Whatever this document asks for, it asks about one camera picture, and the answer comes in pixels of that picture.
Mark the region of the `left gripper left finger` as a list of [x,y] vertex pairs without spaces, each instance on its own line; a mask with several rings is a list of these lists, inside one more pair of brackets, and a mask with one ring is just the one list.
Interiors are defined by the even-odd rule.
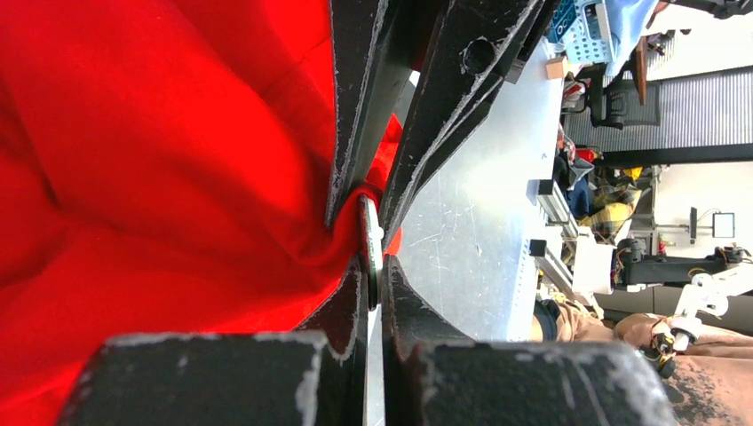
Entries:
[[104,342],[61,425],[361,425],[367,275],[358,257],[289,332],[137,333]]

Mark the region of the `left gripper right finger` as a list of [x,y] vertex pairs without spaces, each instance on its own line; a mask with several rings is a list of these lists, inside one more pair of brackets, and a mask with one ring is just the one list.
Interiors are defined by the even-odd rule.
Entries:
[[381,284],[389,425],[673,425],[659,376],[623,343],[477,342],[409,284]]

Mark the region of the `round dark brooch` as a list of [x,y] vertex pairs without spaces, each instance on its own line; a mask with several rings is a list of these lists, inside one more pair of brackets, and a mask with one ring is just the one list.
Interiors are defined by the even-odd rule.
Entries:
[[380,278],[383,270],[384,230],[379,224],[377,206],[366,194],[359,197],[361,215],[361,239],[367,274],[367,291],[369,309],[374,311],[381,302]]

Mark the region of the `red t-shirt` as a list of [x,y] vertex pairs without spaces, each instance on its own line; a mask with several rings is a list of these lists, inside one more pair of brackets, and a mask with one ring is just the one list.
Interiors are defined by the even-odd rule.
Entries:
[[2,424],[114,335],[312,313],[359,247],[334,140],[324,1],[2,2]]

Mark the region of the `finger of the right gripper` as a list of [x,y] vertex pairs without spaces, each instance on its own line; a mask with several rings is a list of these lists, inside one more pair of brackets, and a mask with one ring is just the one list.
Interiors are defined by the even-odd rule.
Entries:
[[329,2],[335,145],[324,223],[365,183],[403,88],[431,37],[439,1]]
[[379,211],[396,233],[421,185],[485,119],[525,44],[536,45],[553,1],[448,1],[438,13]]

